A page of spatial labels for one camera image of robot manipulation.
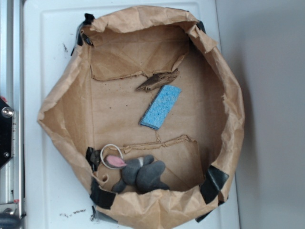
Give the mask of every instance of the blue sponge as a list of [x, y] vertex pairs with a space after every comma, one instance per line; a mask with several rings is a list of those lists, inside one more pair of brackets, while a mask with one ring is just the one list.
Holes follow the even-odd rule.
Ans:
[[140, 124], [159, 130], [181, 92], [179, 87], [164, 85], [142, 117]]

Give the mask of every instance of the gray plush rabbit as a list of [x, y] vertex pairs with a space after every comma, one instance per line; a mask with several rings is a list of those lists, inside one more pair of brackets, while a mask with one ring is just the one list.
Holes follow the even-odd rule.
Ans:
[[127, 161], [117, 156], [107, 156], [106, 164], [122, 169], [122, 178], [113, 186], [112, 191], [117, 193], [123, 192], [127, 185], [136, 186], [142, 193], [156, 189], [168, 190], [169, 187], [160, 180], [160, 176], [165, 170], [164, 162], [153, 161], [152, 155]]

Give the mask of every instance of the pink ear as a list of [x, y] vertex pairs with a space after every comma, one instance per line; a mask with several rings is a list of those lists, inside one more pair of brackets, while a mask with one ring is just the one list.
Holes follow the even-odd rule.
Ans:
[[127, 165], [120, 157], [112, 155], [106, 157], [106, 163], [116, 168], [122, 168]]

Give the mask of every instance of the white surface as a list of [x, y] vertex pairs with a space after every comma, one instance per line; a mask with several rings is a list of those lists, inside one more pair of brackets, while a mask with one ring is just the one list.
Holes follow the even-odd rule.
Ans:
[[[90, 221], [92, 201], [68, 163], [37, 124], [39, 108], [60, 78], [75, 43], [84, 13], [95, 17], [135, 4], [153, 4], [189, 10], [204, 21], [207, 33], [219, 40], [214, 0], [188, 2], [27, 0], [24, 7], [25, 175], [29, 229], [125, 228], [104, 221]], [[192, 220], [180, 229], [238, 229], [235, 183], [226, 204], [204, 221]]]
[[305, 228], [305, 1], [217, 0], [222, 51], [241, 83], [242, 229]]

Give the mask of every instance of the brown paper bag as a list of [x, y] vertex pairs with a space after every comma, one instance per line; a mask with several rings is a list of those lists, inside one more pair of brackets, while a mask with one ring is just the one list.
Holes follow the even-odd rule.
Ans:
[[[148, 6], [86, 23], [82, 42], [39, 112], [38, 122], [97, 210], [120, 224], [169, 229], [205, 215], [228, 198], [244, 137], [242, 93], [216, 42], [197, 23], [187, 11]], [[171, 84], [182, 92], [164, 124], [158, 131], [138, 125], [158, 90], [135, 89], [154, 73], [176, 68], [180, 75]], [[89, 146], [116, 144], [128, 156], [127, 149], [165, 146], [182, 135], [184, 143], [198, 143], [202, 165], [188, 190], [117, 195], [101, 187], [103, 173], [93, 173], [85, 157]], [[183, 167], [181, 158], [173, 162], [170, 166]], [[204, 181], [200, 174], [205, 174]], [[185, 179], [183, 173], [175, 175]]]

